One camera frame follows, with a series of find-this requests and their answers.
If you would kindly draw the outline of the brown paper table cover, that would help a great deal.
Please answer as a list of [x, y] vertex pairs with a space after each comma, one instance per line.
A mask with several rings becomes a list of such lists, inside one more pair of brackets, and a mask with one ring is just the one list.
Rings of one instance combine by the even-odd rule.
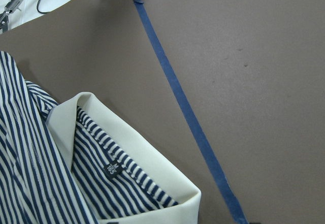
[[[324, 0], [142, 0], [250, 222], [324, 223]], [[72, 0], [1, 35], [63, 102], [94, 93], [202, 192], [200, 223], [233, 219], [134, 0]]]

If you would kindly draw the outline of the navy white striped polo shirt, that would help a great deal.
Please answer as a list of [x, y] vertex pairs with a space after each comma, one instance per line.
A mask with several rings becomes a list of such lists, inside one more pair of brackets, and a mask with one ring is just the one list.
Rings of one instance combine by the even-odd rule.
[[1, 223], [197, 223], [200, 200], [93, 93], [58, 104], [1, 52]]

